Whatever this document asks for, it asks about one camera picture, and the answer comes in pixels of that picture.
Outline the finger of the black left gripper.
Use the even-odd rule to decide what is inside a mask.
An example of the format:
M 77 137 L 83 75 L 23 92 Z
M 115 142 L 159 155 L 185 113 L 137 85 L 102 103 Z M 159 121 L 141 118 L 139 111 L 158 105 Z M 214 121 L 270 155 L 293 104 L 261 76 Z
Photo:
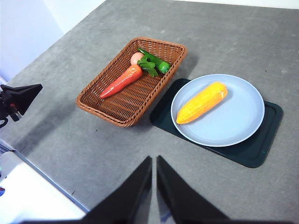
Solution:
M 2 91 L 7 93 L 15 104 L 20 115 L 24 115 L 33 100 L 42 90 L 41 84 L 34 84 L 21 87 L 10 87 L 4 84 L 0 85 Z

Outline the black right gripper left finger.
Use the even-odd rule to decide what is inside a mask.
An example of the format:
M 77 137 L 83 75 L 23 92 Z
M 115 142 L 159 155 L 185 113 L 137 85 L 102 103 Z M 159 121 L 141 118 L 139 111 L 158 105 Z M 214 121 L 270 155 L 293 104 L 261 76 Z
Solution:
M 133 173 L 84 220 L 134 220 L 152 186 L 152 158 L 147 156 Z

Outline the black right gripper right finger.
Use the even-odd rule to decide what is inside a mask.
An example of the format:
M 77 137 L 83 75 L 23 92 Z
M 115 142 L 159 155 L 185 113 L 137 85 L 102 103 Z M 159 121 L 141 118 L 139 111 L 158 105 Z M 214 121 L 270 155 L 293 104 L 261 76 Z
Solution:
M 229 220 L 191 188 L 162 157 L 157 157 L 157 188 L 175 220 Z

